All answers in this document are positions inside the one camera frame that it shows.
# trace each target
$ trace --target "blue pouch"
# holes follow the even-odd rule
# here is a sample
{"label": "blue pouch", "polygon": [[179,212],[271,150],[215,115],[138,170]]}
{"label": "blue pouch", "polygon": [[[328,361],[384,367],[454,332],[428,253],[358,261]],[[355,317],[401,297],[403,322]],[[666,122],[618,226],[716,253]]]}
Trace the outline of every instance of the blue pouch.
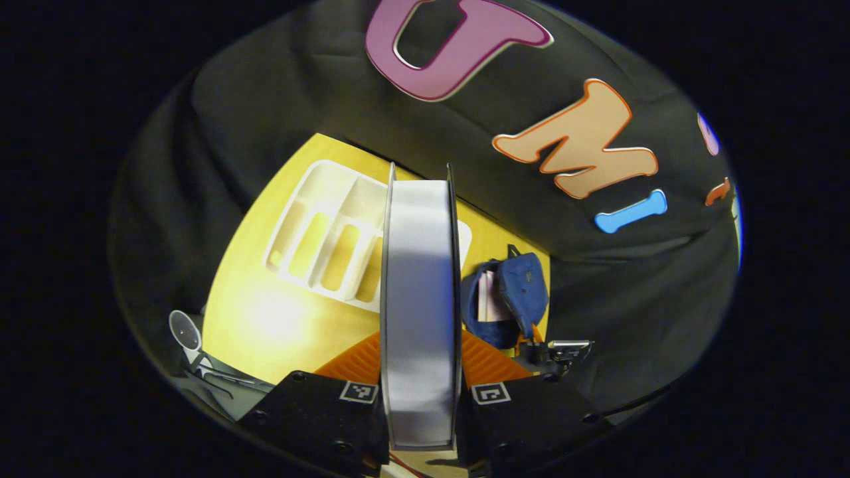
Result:
{"label": "blue pouch", "polygon": [[516,246],[507,246],[507,260],[496,271],[499,294],[513,314],[523,337],[533,339],[532,324],[538,325],[549,305],[549,291],[540,259],[534,253],[520,254]]}
{"label": "blue pouch", "polygon": [[498,269],[502,261],[489,260],[478,267],[474,274],[461,281],[461,317],[467,330],[479,339],[505,350],[512,349],[519,339],[519,324],[516,320],[501,322],[478,322],[478,282],[486,270]]}

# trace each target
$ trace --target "yellow table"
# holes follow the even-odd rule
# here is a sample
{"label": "yellow table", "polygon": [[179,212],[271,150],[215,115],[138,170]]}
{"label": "yellow table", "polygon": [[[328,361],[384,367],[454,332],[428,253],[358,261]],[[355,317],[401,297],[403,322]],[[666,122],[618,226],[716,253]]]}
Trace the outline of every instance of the yellow table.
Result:
{"label": "yellow table", "polygon": [[[330,160],[384,184],[389,163],[322,134],[314,135],[266,185],[242,220],[212,283],[202,343],[220,361],[272,384],[293,370],[312,372],[379,328],[376,312],[361,309],[281,280],[265,253],[284,208],[309,167]],[[420,179],[396,168],[398,180]],[[472,230],[462,277],[491,258],[505,259],[507,244],[536,253],[549,286],[549,255],[465,202],[457,218]],[[546,337],[548,308],[538,329]]]}

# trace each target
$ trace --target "cable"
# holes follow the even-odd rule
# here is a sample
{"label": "cable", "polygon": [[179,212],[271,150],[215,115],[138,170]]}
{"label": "cable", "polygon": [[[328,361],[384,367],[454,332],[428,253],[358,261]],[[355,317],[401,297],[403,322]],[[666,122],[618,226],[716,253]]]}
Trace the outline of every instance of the cable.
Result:
{"label": "cable", "polygon": [[418,471],[416,471],[415,469],[411,468],[410,466],[408,466],[407,464],[405,464],[405,462],[401,461],[401,460],[399,459],[399,457],[396,457],[396,456],[395,456],[395,455],[393,455],[392,453],[390,453],[390,454],[389,454],[389,459],[390,459],[390,460],[392,460],[392,461],[393,461],[393,463],[397,464],[398,466],[400,466],[400,467],[402,467],[402,468],[406,469],[407,471],[410,471],[410,472],[411,472],[411,473],[412,473],[412,474],[413,474],[416,478],[430,478],[430,476],[423,475],[422,473],[419,473],[419,472],[418,472]]}
{"label": "cable", "polygon": [[638,398],[637,400],[632,400],[632,401],[628,402],[626,405],[621,405],[617,408],[612,408],[611,410],[608,410],[607,412],[602,412],[599,415],[602,416],[602,417],[609,417],[611,415],[616,415],[617,413],[623,413],[625,411],[632,410],[633,408],[640,407],[641,405],[645,405],[645,404],[651,402],[652,400],[655,400],[656,398],[664,395],[665,393],[670,391],[671,388],[676,386],[681,381],[682,381],[682,377],[679,377],[679,378],[673,380],[672,382],[670,382],[669,384],[667,384],[667,385],[659,388],[658,390],[650,393],[649,395],[642,396],[642,397]]}

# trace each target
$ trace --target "black screw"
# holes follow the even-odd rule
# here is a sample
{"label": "black screw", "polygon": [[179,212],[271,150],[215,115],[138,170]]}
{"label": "black screw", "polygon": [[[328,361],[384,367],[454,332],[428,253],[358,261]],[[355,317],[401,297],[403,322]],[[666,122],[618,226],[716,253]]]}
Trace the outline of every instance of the black screw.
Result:
{"label": "black screw", "polygon": [[513,447],[510,443],[500,443],[496,446],[495,455],[499,458],[507,458],[513,454]]}
{"label": "black screw", "polygon": [[596,413],[588,413],[587,415],[585,415],[584,417],[581,418],[581,422],[583,424],[588,424],[588,425],[595,424],[597,421],[599,421],[600,418],[601,417],[599,415],[597,415]]}
{"label": "black screw", "polygon": [[251,412],[251,416],[258,425],[265,425],[266,420],[269,419],[269,414],[262,410],[254,410]]}
{"label": "black screw", "polygon": [[346,441],[336,440],[332,443],[333,451],[337,455],[350,455],[351,452],[354,451],[354,447],[349,445]]}

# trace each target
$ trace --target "red wire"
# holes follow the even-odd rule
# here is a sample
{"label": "red wire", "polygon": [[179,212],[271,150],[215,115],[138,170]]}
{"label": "red wire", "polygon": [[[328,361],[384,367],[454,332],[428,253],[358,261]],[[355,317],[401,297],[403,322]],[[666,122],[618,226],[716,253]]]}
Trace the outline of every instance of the red wire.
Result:
{"label": "red wire", "polygon": [[397,463],[399,466],[401,466],[402,468],[406,469],[407,471],[410,471],[410,472],[411,472],[414,476],[416,476],[417,478],[426,478],[426,476],[425,476],[425,475],[423,475],[422,473],[419,473],[419,472],[418,472],[418,471],[416,471],[415,469],[413,469],[413,468],[411,468],[411,467],[407,466],[407,465],[405,464],[405,462],[403,462],[403,461],[399,460],[399,457],[397,457],[397,456],[393,455],[392,453],[390,453],[390,454],[389,454],[389,457],[390,457],[390,459],[392,459],[395,463]]}

